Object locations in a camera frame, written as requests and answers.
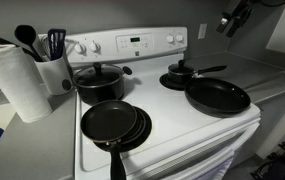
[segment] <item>electrical outlet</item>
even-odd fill
[[[206,27],[208,24],[200,24],[198,39],[204,39],[206,34]]]

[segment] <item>stove control panel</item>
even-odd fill
[[[183,53],[187,28],[131,28],[67,35],[66,54],[71,66],[93,62],[141,60]]]

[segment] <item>utensil holder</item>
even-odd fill
[[[63,57],[50,61],[43,56],[44,62],[35,62],[43,82],[51,95],[62,95],[72,90],[72,80]]]

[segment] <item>black pot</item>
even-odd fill
[[[128,67],[123,69],[113,65],[94,63],[73,77],[80,98],[89,105],[106,100],[119,100],[124,95],[123,74],[132,74]]]
[[[227,67],[214,66],[207,69],[195,71],[191,66],[187,66],[184,63],[185,60],[180,60],[178,64],[171,64],[169,66],[168,78],[170,81],[177,84],[186,84],[196,73],[200,75],[207,72],[222,71]]]

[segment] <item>white electric stove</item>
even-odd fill
[[[168,66],[184,57],[186,28],[86,33],[67,36],[66,43],[74,67],[104,62],[128,66],[133,71],[124,76],[122,100],[144,110],[152,128],[141,145],[121,153],[127,179],[212,178],[216,174],[213,172],[219,171],[217,167],[220,171],[229,167],[235,152],[259,125],[260,110],[254,104],[232,118],[216,118],[193,108],[183,91],[160,83]],[[75,179],[110,179],[110,153],[81,133],[81,117],[90,107],[78,96]]]

